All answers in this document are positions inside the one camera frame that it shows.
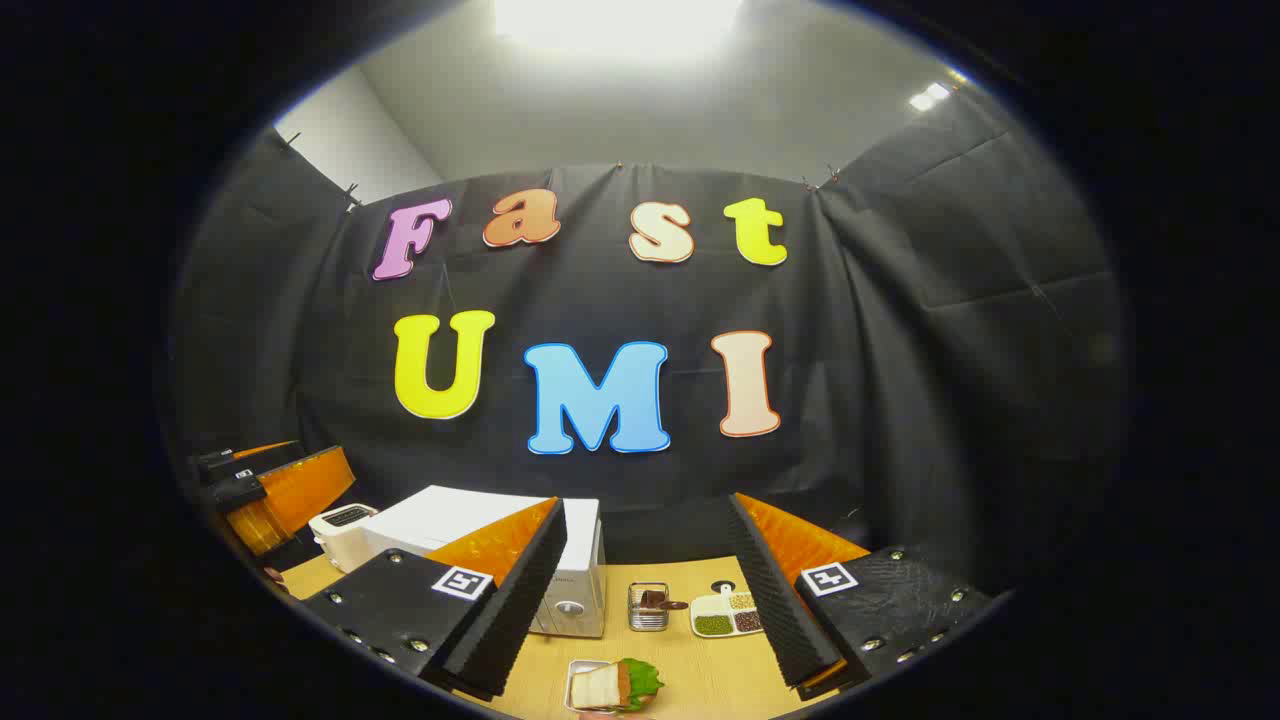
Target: wooden table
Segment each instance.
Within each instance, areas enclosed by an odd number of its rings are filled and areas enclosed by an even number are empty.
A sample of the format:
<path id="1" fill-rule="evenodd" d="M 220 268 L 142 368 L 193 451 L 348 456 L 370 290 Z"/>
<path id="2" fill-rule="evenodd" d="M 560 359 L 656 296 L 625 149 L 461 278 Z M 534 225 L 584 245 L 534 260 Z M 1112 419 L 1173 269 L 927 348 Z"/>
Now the wooden table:
<path id="1" fill-rule="evenodd" d="M 710 594 L 716 580 L 732 580 L 746 589 L 736 557 L 662 565 L 608 565 L 604 569 L 605 614 L 603 638 L 566 638 L 530 634 L 507 680 L 507 692 L 481 702 L 534 720 L 573 720 L 564 708 L 564 673 L 571 660 L 635 657 L 658 667 L 667 685 L 644 714 L 660 720 L 753 720 L 776 717 L 818 702 L 832 693 L 800 702 L 786 687 L 764 633 L 704 639 L 689 626 L 689 611 L 673 610 L 671 624 L 659 633 L 637 633 L 627 626 L 627 585 L 659 580 L 671 585 L 671 598 L 685 602 Z M 340 577 L 325 556 L 284 571 L 284 583 L 297 598 L 310 597 Z"/>

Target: yellow letter u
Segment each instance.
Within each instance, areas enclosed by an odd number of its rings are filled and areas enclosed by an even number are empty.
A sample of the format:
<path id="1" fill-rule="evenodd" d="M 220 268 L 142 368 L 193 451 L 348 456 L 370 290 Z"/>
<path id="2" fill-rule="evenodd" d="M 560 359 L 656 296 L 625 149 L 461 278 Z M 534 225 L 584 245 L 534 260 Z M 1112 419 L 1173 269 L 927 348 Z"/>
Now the yellow letter u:
<path id="1" fill-rule="evenodd" d="M 426 384 L 426 351 L 431 336 L 440 328 L 435 315 L 408 315 L 396 323 L 396 398 L 419 418 L 448 420 L 471 409 L 480 393 L 480 355 L 484 332 L 493 327 L 493 313 L 467 310 L 449 320 L 458 333 L 458 359 L 449 389 Z"/>

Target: black fabric curtain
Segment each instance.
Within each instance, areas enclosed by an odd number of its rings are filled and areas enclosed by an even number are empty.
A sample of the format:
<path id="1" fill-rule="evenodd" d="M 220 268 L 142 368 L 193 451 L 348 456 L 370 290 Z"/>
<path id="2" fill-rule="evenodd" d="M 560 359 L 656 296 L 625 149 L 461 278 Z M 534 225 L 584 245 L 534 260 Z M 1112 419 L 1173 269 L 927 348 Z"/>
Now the black fabric curtain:
<path id="1" fill-rule="evenodd" d="M 502 197 L 548 188 L 562 229 L 481 241 Z M 737 251 L 726 205 L 783 215 L 785 263 Z M 389 214 L 449 199 L 402 278 L 375 282 Z M 637 260 L 640 202 L 682 205 L 691 258 Z M 174 382 L 193 452 L 301 437 L 342 445 L 380 507 L 428 484 L 599 497 L 611 562 L 726 555 L 716 498 L 741 491 L 855 542 L 924 544 L 997 592 L 1076 528 L 1124 428 L 1121 305 L 1083 200 L 972 90 L 954 94 L 820 188 L 716 170 L 590 165 L 444 183 L 346 211 L 278 136 L 243 163 L 197 237 L 175 305 Z M 397 401 L 396 322 L 430 314 L 428 382 L 453 379 L 449 318 L 489 310 L 475 405 L 424 420 Z M 730 438 L 710 340 L 773 338 L 782 425 Z M 668 348 L 671 446 L 534 455 L 524 351 L 572 346 L 599 383 L 617 348 Z M 612 434 L 617 420 L 609 430 Z"/>

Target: microwave knob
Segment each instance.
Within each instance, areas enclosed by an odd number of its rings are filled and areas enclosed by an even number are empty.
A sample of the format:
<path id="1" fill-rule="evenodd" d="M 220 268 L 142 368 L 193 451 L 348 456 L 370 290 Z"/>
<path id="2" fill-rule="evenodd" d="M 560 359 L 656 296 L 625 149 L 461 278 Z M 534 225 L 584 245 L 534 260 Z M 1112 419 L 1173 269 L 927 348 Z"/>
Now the microwave knob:
<path id="1" fill-rule="evenodd" d="M 564 615 L 568 615 L 570 618 L 577 618 L 586 609 L 582 607 L 581 605 L 576 603 L 576 602 L 570 602 L 570 601 L 566 600 L 563 602 L 557 602 L 556 603 L 556 610 L 559 610 L 561 612 L 563 612 Z"/>

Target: metal basket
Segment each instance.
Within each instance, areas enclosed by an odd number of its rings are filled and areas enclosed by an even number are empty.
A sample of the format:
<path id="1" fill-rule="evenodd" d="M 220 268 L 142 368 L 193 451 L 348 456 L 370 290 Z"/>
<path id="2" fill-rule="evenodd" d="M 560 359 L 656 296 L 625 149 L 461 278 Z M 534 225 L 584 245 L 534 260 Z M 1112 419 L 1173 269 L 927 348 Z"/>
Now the metal basket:
<path id="1" fill-rule="evenodd" d="M 669 610 L 640 607 L 640 596 L 645 591 L 659 591 L 671 597 L 667 583 L 631 583 L 627 588 L 627 624 L 640 633 L 655 633 L 667 629 Z"/>

